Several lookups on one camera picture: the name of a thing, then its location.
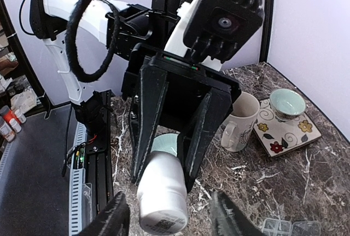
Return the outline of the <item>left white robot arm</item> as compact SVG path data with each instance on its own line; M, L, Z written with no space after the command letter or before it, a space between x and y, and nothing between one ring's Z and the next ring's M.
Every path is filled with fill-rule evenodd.
M113 57L128 62L121 85L130 100L131 182L146 168L159 126L179 132L179 159L191 190L207 148L241 94L222 74L261 25L262 0L31 0L31 35L51 52L76 119L101 138L107 121L92 83Z

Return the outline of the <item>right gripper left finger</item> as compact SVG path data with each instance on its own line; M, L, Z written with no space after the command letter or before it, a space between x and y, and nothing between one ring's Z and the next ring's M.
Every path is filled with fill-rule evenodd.
M118 192L96 218L79 235L128 235L130 208L123 192Z

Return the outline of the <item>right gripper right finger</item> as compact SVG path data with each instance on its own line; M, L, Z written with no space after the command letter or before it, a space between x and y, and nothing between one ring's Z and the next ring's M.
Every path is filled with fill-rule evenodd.
M212 235L264 235L222 191L212 193Z

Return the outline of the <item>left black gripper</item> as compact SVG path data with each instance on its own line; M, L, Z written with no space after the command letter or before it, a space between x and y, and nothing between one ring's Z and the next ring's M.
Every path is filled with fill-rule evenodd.
M240 94L239 82L229 76L191 65L159 48L136 44L122 83L123 97L132 99L131 182L140 182L160 125L180 132L178 158L190 192L212 138Z

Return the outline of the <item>clear plastic pill organizer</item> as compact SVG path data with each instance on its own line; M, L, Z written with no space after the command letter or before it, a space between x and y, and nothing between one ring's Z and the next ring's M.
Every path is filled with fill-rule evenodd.
M290 221L266 218L263 222L263 235L272 236L320 236L321 225L318 221Z

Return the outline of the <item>small white vial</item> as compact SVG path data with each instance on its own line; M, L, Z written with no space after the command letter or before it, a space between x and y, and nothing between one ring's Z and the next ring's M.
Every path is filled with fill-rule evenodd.
M151 152L137 190L140 227L152 235L182 231L189 221L186 198L179 159L167 152Z

